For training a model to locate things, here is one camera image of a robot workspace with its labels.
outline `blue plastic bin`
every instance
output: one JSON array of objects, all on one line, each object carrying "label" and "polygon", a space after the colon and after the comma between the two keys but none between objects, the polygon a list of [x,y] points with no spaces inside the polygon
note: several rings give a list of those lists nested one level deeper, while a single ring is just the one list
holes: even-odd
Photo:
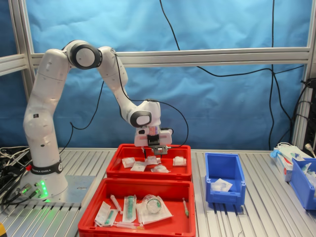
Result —
[{"label": "blue plastic bin", "polygon": [[[246,183],[237,154],[205,153],[206,201],[224,204],[244,205]],[[218,179],[230,182],[228,192],[212,191],[211,183]]]},{"label": "blue plastic bin", "polygon": [[306,175],[302,171],[302,167],[308,163],[312,163],[309,167],[311,171],[316,171],[316,159],[304,158],[305,161],[293,161],[292,179],[290,184],[296,193],[298,200],[306,210],[316,210],[316,198],[314,198],[315,188],[308,181]]}]

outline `power cable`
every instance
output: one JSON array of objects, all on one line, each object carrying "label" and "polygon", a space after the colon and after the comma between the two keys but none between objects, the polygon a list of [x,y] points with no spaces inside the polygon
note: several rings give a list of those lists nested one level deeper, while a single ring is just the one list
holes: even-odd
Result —
[{"label": "power cable", "polygon": [[69,138],[67,144],[65,145],[65,147],[61,150],[61,152],[60,152],[59,154],[61,154],[61,153],[65,150],[65,148],[68,147],[68,144],[70,143],[70,140],[71,140],[71,138],[73,137],[74,129],[77,129],[77,130],[85,130],[85,129],[88,128],[88,127],[90,126],[90,124],[92,123],[92,121],[93,121],[93,119],[94,119],[94,116],[95,116],[95,114],[96,114],[97,111],[98,111],[98,107],[99,107],[99,102],[100,102],[100,98],[101,98],[101,94],[102,94],[103,85],[104,85],[104,81],[102,82],[102,85],[101,85],[101,89],[100,89],[100,94],[99,94],[99,98],[98,98],[97,107],[96,107],[96,109],[95,109],[95,112],[94,112],[94,114],[93,114],[93,116],[92,116],[90,122],[88,123],[88,125],[87,125],[86,127],[83,127],[83,128],[76,127],[76,126],[73,125],[72,122],[69,122],[70,125],[71,125],[71,135],[70,135],[70,138]]}]

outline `syringe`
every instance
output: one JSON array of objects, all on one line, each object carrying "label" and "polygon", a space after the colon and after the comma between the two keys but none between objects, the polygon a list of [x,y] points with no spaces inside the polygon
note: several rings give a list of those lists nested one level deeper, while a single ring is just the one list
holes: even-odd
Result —
[{"label": "syringe", "polygon": [[114,195],[111,195],[110,196],[110,199],[112,200],[112,202],[114,203],[115,207],[117,208],[117,210],[119,211],[119,213],[121,215],[123,215],[123,211],[122,211],[122,208],[120,207],[118,201],[116,200],[115,196]]}]

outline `plastic container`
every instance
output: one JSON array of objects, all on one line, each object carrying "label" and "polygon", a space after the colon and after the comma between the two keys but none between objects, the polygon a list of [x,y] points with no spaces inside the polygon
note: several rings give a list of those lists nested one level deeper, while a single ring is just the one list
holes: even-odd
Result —
[{"label": "plastic container", "polygon": [[[136,195],[139,202],[147,194],[160,196],[173,217],[144,225],[144,230],[94,226],[94,218],[103,201],[111,205],[111,208],[115,208],[110,199],[111,195],[114,195],[123,206],[125,196]],[[189,217],[185,214],[182,198],[187,202]],[[81,237],[195,237],[194,206],[194,190],[191,182],[106,178],[101,181],[78,224],[79,235]],[[122,221],[122,215],[117,215],[115,221]]]},{"label": "plastic container", "polygon": [[[153,156],[151,148],[145,148],[147,156]],[[187,159],[186,166],[173,166],[173,158],[176,156]],[[115,152],[108,168],[107,177],[109,178],[128,178],[128,179],[159,179],[159,180],[184,180],[191,181],[191,148],[181,146],[179,148],[169,149],[168,154],[162,155],[161,164],[166,166],[169,173],[151,172],[156,165],[147,165],[144,172],[130,171],[130,168],[124,168],[122,158],[134,157],[136,161],[145,161],[145,156],[140,147],[134,144],[121,144]]]},{"label": "plastic container", "polygon": [[[205,153],[206,201],[244,205],[246,183],[237,154]],[[223,179],[233,186],[228,192],[212,191],[211,183]]]},{"label": "plastic container", "polygon": [[315,188],[308,181],[306,175],[302,171],[302,167],[308,163],[312,163],[309,169],[316,171],[316,159],[304,158],[305,161],[293,161],[292,179],[290,184],[298,200],[306,210],[316,210],[316,198],[314,198]]}]

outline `red plastic bin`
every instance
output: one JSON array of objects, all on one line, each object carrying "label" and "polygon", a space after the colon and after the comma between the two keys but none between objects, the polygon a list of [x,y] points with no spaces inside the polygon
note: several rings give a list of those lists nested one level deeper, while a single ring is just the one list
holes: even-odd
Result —
[{"label": "red plastic bin", "polygon": [[[136,195],[139,202],[147,194],[160,196],[173,217],[146,224],[144,230],[94,226],[94,219],[103,201],[115,209],[110,195],[114,195],[123,207],[125,196]],[[187,202],[189,217],[185,215],[182,198]],[[122,215],[118,214],[116,221],[122,221]],[[171,180],[103,179],[78,224],[78,230],[80,237],[195,237],[193,184]]]},{"label": "red plastic bin", "polygon": [[[151,148],[147,147],[145,150],[147,156],[154,155]],[[176,156],[186,158],[187,165],[173,166],[173,158]],[[122,164],[122,158],[126,157],[134,157],[136,161],[145,161],[144,153],[140,147],[135,147],[133,144],[121,144],[107,168],[107,177],[191,181],[191,148],[189,146],[169,149],[168,154],[162,155],[161,164],[171,171],[169,173],[151,172],[151,169],[156,166],[154,164],[147,165],[144,172],[130,171],[131,168],[124,168]]]}]

